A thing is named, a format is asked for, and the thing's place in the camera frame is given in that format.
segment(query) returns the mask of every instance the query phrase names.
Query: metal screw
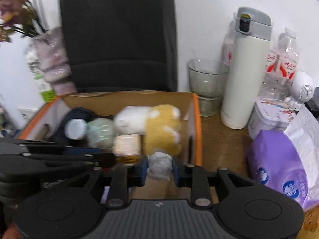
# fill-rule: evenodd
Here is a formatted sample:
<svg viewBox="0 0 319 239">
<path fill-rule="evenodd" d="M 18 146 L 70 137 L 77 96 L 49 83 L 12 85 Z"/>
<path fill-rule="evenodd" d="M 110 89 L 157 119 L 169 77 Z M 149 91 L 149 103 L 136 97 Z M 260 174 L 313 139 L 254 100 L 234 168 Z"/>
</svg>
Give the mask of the metal screw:
<svg viewBox="0 0 319 239">
<path fill-rule="evenodd" d="M 211 201 L 209 199 L 201 198 L 201 199 L 196 199 L 195 204 L 199 207 L 207 207 L 211 204 Z"/>
<path fill-rule="evenodd" d="M 124 201 L 121 199 L 110 199 L 107 204 L 111 207 L 120 207 L 124 204 Z"/>
</svg>

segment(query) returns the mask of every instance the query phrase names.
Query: bottle cap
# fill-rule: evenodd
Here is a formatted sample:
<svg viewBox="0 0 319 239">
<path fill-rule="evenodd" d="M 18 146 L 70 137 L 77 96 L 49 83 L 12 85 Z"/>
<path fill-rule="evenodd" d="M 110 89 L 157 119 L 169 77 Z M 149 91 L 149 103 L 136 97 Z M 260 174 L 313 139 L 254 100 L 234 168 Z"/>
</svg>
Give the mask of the bottle cap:
<svg viewBox="0 0 319 239">
<path fill-rule="evenodd" d="M 291 28 L 285 28 L 285 33 L 289 36 L 292 36 L 293 38 L 297 38 L 297 32 Z"/>
<path fill-rule="evenodd" d="M 87 131 L 87 123 L 82 119 L 72 119 L 66 125 L 64 133 L 67 138 L 72 140 L 84 139 Z"/>
</svg>

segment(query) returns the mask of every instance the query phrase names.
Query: tissue pack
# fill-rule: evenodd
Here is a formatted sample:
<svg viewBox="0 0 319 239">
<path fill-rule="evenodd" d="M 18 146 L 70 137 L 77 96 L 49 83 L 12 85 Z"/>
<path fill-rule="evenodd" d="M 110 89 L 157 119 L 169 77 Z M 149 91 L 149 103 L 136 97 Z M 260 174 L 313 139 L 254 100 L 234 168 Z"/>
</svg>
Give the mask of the tissue pack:
<svg viewBox="0 0 319 239">
<path fill-rule="evenodd" d="M 261 130 L 247 153 L 252 178 L 296 200 L 307 211 L 319 203 L 309 199 L 303 163 L 282 132 Z"/>
</svg>

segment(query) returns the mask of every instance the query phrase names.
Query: red and white label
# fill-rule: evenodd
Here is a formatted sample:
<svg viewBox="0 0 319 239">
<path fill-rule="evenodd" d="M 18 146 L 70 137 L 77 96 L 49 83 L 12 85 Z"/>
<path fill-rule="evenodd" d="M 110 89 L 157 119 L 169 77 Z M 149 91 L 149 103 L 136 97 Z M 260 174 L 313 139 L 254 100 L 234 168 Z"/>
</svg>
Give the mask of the red and white label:
<svg viewBox="0 0 319 239">
<path fill-rule="evenodd" d="M 292 79 L 297 68 L 297 63 L 287 57 L 280 57 L 278 61 L 279 72 L 285 78 Z"/>
<path fill-rule="evenodd" d="M 266 72 L 271 72 L 275 68 L 276 57 L 276 53 L 269 52 L 265 66 Z"/>
</svg>

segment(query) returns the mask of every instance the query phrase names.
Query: white wall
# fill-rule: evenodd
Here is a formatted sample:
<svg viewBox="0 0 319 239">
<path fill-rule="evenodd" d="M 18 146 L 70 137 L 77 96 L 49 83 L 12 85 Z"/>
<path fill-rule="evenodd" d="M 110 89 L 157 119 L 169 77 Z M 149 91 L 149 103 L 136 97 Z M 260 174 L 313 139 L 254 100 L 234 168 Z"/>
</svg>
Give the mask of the white wall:
<svg viewBox="0 0 319 239">
<path fill-rule="evenodd" d="M 60 25 L 58 0 L 43 0 L 51 28 Z M 186 62 L 194 58 L 218 60 L 221 44 L 233 12 L 250 6 L 266 12 L 274 22 L 274 32 L 290 27 L 298 33 L 299 68 L 311 74 L 319 86 L 319 0 L 175 0 L 178 30 L 179 89 L 188 90 Z M 0 48 L 0 93 L 12 116 L 20 118 L 16 108 L 39 107 L 41 98 L 24 60 L 27 40 L 14 37 L 13 44 Z"/>
</svg>

